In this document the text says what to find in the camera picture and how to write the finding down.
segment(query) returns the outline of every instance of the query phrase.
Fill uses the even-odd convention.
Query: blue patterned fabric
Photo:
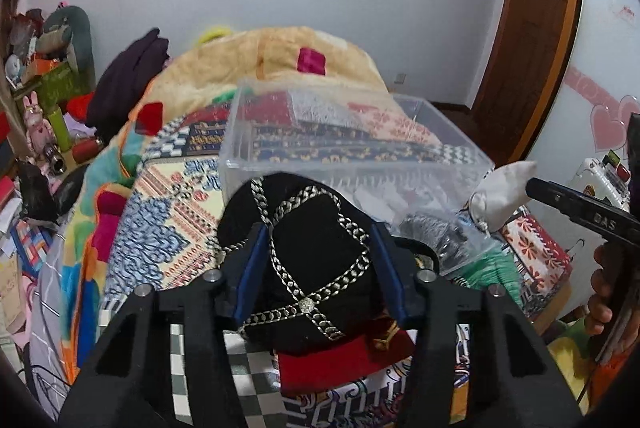
[[[111,246],[105,297],[127,295],[141,282],[161,288],[159,264],[171,262],[189,244],[175,227],[164,225],[171,204],[169,197],[143,198],[133,190]]]

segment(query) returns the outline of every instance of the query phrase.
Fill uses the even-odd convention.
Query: orange fabric
[[[626,359],[628,358],[629,354],[635,347],[636,346],[633,345],[632,348],[630,348],[626,352],[614,355],[610,359],[609,363],[599,365],[593,371],[589,393],[589,402],[591,408],[596,406],[600,401],[600,398],[604,395],[605,392],[607,392],[607,390],[609,389],[609,385],[618,375],[620,369],[626,363]]]

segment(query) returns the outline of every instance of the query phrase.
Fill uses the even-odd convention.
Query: finger
[[[602,256],[604,254],[604,246],[598,246],[593,252],[593,260],[602,265]]]
[[[587,306],[589,307],[590,316],[593,316],[598,322],[608,323],[611,321],[611,317],[613,316],[611,309],[604,305],[602,298],[597,294],[591,296],[587,302]]]
[[[590,336],[597,336],[604,331],[604,325],[596,320],[593,316],[587,316],[584,319],[584,329]]]
[[[601,269],[597,269],[593,272],[593,275],[591,275],[591,287],[593,287],[593,290],[603,298],[611,296],[613,291],[611,286],[605,280],[604,271]]]
[[[629,323],[626,325],[625,331],[620,338],[617,352],[624,352],[634,344],[638,338],[638,329],[640,328],[640,310],[635,311],[631,315]]]

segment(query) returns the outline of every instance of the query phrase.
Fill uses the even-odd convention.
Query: yellow fabric
[[[558,338],[548,347],[551,356],[566,379],[576,400],[589,379],[589,361],[582,358],[578,345],[571,338]],[[586,414],[589,409],[589,394],[584,394],[580,401],[580,410]]]

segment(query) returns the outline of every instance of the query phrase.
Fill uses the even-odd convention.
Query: white fabric
[[[497,231],[529,201],[525,186],[535,177],[536,161],[516,161],[489,173],[469,199],[469,213],[481,229]]]

